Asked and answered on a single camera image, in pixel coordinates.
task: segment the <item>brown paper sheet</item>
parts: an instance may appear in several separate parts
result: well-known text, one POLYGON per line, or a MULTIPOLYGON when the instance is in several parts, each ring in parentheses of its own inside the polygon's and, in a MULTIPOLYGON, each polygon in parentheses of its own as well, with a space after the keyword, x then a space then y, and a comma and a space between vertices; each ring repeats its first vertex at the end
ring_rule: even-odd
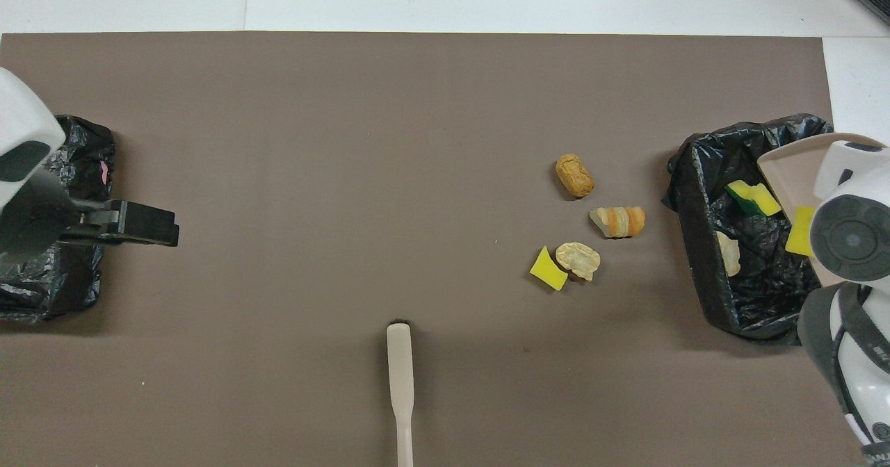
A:
POLYGON ((820 40, 10 34, 0 65, 181 224, 109 251, 92 311, 0 327, 0 464, 394 465, 392 318, 417 465, 859 461, 803 350, 705 323, 658 202, 687 135, 830 118, 820 40), (603 239, 624 205, 645 230, 603 239), (556 293, 528 268, 566 241, 603 265, 556 293))

